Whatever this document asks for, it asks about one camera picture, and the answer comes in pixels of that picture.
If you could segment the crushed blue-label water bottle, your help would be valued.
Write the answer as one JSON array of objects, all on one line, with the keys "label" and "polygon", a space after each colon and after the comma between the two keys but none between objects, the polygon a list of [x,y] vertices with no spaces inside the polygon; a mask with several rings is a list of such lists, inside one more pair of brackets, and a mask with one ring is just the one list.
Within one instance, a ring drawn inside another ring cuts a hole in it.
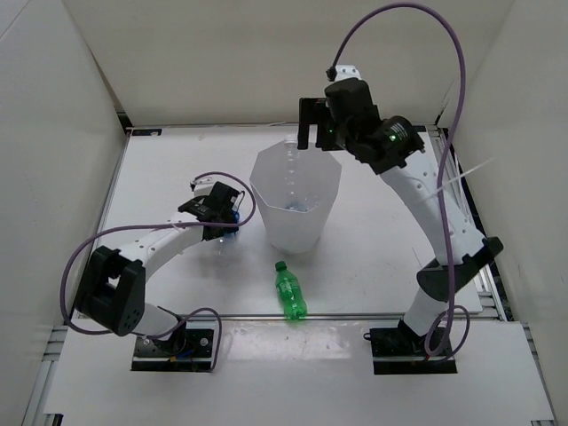
[{"label": "crushed blue-label water bottle", "polygon": [[291,202],[287,203],[286,206],[284,207],[284,209],[292,210],[292,211],[299,211],[299,212],[306,212],[306,211],[309,211],[311,208],[312,208],[312,206],[306,200],[291,201]]}]

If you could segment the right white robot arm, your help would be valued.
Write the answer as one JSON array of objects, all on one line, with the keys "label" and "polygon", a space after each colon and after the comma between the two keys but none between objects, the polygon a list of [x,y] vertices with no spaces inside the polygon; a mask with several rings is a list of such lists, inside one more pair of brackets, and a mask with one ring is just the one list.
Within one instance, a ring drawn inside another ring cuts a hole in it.
[{"label": "right white robot arm", "polygon": [[438,173],[418,131],[403,116],[381,118],[365,81],[343,79],[324,93],[299,100],[299,149],[307,149],[309,130],[316,126],[315,146],[343,149],[368,165],[404,202],[433,248],[435,258],[416,274],[419,290],[398,325],[399,346],[417,355],[430,345],[429,329],[450,295],[489,265],[503,244],[483,235],[453,200],[438,201]]}]

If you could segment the blue-label clear bottle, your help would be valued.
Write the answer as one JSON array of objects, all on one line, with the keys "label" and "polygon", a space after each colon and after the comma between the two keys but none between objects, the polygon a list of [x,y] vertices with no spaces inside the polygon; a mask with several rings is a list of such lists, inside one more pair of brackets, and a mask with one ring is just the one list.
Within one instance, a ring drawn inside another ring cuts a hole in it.
[{"label": "blue-label clear bottle", "polygon": [[222,236],[216,239],[214,244],[215,253],[218,256],[227,256],[237,248],[239,239],[238,228],[226,228]]}]

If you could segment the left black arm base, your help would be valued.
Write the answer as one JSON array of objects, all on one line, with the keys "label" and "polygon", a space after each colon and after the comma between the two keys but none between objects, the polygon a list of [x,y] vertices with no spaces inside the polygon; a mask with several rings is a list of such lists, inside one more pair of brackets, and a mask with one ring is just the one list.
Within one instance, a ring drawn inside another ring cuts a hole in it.
[{"label": "left black arm base", "polygon": [[152,373],[210,373],[217,350],[217,323],[190,320],[168,341],[137,337],[130,370]]}]

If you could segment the white zip tie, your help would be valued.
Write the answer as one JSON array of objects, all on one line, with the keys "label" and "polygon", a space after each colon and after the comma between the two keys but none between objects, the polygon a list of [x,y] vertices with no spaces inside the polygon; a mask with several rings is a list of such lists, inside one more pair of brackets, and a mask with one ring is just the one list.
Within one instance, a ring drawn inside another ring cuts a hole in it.
[{"label": "white zip tie", "polygon": [[486,161],[484,161],[484,162],[478,164],[477,166],[475,166],[475,167],[473,167],[473,168],[471,168],[471,169],[469,169],[469,170],[467,170],[467,171],[462,172],[461,174],[457,175],[456,177],[453,177],[453,178],[448,179],[448,180],[443,180],[443,181],[442,181],[442,184],[441,184],[440,186],[438,186],[438,187],[436,188],[436,190],[435,190],[432,194],[430,194],[430,195],[428,195],[427,197],[425,197],[424,200],[426,201],[426,200],[429,200],[429,199],[431,199],[431,198],[437,197],[439,193],[441,193],[444,189],[446,189],[446,188],[447,188],[448,186],[450,186],[451,184],[453,184],[453,183],[455,183],[455,182],[461,180],[462,178],[467,177],[467,176],[470,175],[471,173],[474,173],[475,171],[477,171],[477,170],[483,168],[484,166],[486,166],[487,164],[493,162],[494,160],[495,160],[494,157],[489,158],[489,159],[487,159]]}]

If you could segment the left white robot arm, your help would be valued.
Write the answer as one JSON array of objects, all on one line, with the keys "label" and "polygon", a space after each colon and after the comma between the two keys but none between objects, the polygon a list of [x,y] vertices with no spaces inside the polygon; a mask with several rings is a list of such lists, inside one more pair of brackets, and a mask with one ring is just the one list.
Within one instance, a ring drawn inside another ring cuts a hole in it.
[{"label": "left white robot arm", "polygon": [[[320,238],[336,197],[320,196],[314,202],[302,194],[317,192],[317,162],[309,159],[309,127],[302,124],[295,135],[262,151],[250,182],[243,186],[253,210],[274,207],[274,219],[264,227],[270,243],[286,254],[308,252]],[[91,253],[75,294],[75,308],[100,326],[102,335],[135,335],[154,342],[167,355],[185,348],[184,317],[146,302],[147,281],[184,250],[202,243],[224,239],[238,232],[250,217],[238,215],[240,191],[213,177],[224,172],[196,176],[194,196],[181,204],[170,220],[143,225],[147,234],[119,248],[101,246]]]}]

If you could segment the aluminium table frame rail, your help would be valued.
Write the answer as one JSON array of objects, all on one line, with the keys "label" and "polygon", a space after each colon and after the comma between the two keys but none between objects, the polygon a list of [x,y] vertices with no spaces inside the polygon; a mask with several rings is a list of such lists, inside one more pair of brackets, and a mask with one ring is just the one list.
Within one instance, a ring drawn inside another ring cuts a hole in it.
[{"label": "aluminium table frame rail", "polygon": [[[446,137],[448,136],[448,130],[440,129],[433,125],[427,126],[426,129],[430,137],[430,142],[435,156],[439,159],[442,154],[443,145],[446,142]],[[466,216],[474,222],[478,229],[484,231],[483,223],[480,219],[477,206],[472,197],[466,178],[463,177],[458,183],[452,184],[452,191],[455,197],[459,199],[458,203],[462,208],[464,208]],[[495,314],[492,316],[492,320],[512,322],[515,319],[496,263],[492,263],[485,267],[480,273],[480,277],[475,278],[475,284],[477,292],[481,296],[483,307],[482,313],[479,314],[480,319],[489,320],[489,317],[485,315],[486,311],[489,310],[495,311]],[[520,325],[525,333],[525,340],[527,341],[539,373],[540,381],[547,397],[548,404],[551,407],[547,386],[542,375],[539,354],[533,340],[531,329],[526,323],[520,323]],[[531,421],[531,425],[557,425],[556,415],[553,413],[551,416],[551,419],[538,419]]]}]

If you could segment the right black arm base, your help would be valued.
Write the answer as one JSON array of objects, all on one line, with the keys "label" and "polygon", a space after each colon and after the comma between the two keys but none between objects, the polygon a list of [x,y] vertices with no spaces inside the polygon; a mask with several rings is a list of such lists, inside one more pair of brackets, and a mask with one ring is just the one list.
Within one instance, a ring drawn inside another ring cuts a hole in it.
[{"label": "right black arm base", "polygon": [[430,357],[423,343],[409,340],[396,327],[370,328],[363,334],[370,342],[375,375],[452,375],[457,373],[450,343]]}]

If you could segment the green soda bottle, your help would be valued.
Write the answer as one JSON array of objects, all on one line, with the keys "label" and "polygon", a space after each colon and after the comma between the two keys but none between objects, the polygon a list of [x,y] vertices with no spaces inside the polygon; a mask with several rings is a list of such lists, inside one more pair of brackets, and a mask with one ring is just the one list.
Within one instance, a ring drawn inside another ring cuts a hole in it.
[{"label": "green soda bottle", "polygon": [[275,287],[286,319],[297,321],[304,318],[307,315],[307,304],[298,278],[284,261],[275,264],[275,272]]}]

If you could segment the white octagonal bin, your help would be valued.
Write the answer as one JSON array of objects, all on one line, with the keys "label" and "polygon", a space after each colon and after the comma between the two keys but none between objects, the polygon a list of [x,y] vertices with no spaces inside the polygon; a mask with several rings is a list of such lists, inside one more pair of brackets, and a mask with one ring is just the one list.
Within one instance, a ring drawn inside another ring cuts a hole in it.
[{"label": "white octagonal bin", "polygon": [[268,241],[287,254],[310,251],[338,194],[342,165],[328,152],[299,150],[288,135],[258,153],[249,182]]}]

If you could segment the clear unlabelled plastic bottle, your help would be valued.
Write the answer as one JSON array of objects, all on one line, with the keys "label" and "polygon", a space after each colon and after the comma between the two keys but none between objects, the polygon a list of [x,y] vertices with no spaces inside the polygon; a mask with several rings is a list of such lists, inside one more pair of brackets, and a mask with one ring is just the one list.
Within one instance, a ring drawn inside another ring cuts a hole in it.
[{"label": "clear unlabelled plastic bottle", "polygon": [[285,184],[286,193],[288,196],[288,204],[295,205],[300,201],[296,185],[299,159],[296,136],[294,136],[293,134],[288,134],[284,140],[284,147],[286,154]]}]

